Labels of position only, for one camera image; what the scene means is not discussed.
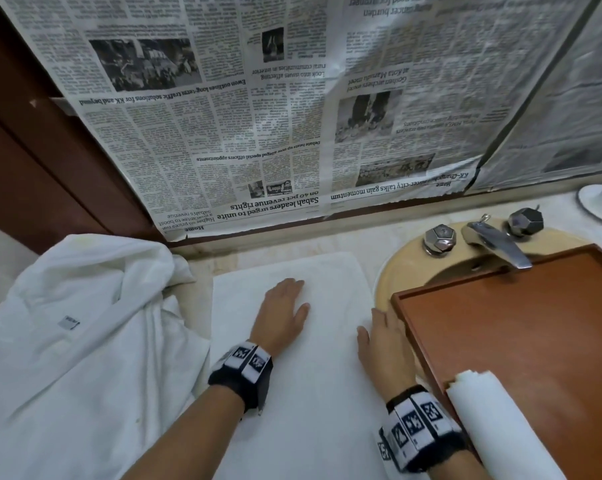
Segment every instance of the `beige sink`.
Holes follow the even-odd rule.
[[[461,236],[467,222],[457,222],[450,227],[456,230],[456,246],[444,258],[428,255],[422,247],[422,236],[408,242],[385,264],[376,282],[375,304],[387,311],[393,293],[426,284],[442,283],[480,271],[506,266],[507,263],[481,246],[470,246]],[[492,218],[489,224],[500,228],[503,219]],[[545,228],[528,241],[518,242],[530,258],[565,251],[590,244],[575,235],[557,229]]]

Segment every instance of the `brown tray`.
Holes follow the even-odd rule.
[[[602,250],[532,261],[398,292],[392,306],[451,411],[456,374],[492,371],[569,480],[602,479]]]

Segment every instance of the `chrome faucet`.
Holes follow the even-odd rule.
[[[461,235],[465,242],[487,248],[517,269],[532,267],[528,257],[510,236],[487,223],[489,217],[485,214],[480,221],[468,222],[463,226]]]

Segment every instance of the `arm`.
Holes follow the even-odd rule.
[[[302,281],[288,278],[268,291],[249,341],[273,358],[303,330],[310,310],[304,303],[294,313]],[[209,387],[137,460],[122,480],[210,480],[225,454],[245,404],[224,386]]]
[[[360,326],[358,358],[385,403],[417,384],[414,354],[405,323],[390,311],[372,310],[372,333]],[[427,472],[432,480],[491,480],[469,451],[454,453]]]

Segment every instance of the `newspaper page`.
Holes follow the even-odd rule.
[[[602,0],[472,192],[602,171]]]
[[[0,0],[170,241],[462,192],[589,0]]]

